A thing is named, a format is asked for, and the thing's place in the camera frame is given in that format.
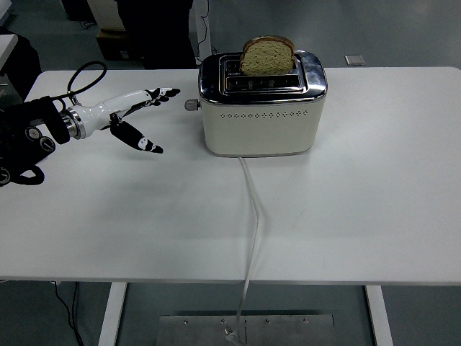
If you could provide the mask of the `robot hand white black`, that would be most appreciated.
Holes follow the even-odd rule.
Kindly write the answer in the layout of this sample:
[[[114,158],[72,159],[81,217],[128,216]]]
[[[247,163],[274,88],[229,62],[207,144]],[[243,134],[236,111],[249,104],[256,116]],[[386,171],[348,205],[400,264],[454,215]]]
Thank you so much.
[[[164,149],[124,121],[124,117],[144,107],[159,106],[180,92],[177,88],[144,89],[113,97],[92,107],[70,107],[68,111],[77,127],[74,138],[87,138],[96,130],[108,129],[114,137],[133,149],[161,154]]]

